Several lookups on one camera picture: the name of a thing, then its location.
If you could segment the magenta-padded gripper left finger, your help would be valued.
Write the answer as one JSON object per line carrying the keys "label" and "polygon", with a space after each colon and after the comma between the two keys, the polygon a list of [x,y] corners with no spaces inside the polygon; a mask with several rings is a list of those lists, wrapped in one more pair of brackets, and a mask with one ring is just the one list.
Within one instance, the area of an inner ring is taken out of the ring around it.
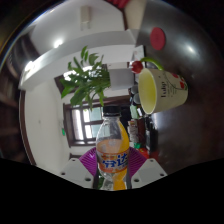
{"label": "magenta-padded gripper left finger", "polygon": [[60,176],[83,188],[92,189],[97,174],[96,148],[87,151],[80,158],[71,158],[60,171]]}

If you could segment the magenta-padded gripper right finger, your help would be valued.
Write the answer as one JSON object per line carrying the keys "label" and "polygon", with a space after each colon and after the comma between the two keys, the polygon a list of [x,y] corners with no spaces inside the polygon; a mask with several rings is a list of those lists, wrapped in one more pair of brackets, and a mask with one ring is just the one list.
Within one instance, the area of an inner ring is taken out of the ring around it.
{"label": "magenta-padded gripper right finger", "polygon": [[146,159],[136,149],[130,148],[126,177],[126,184],[128,189],[135,189],[146,186],[147,184],[155,182],[165,177],[166,175],[167,173],[155,159]]}

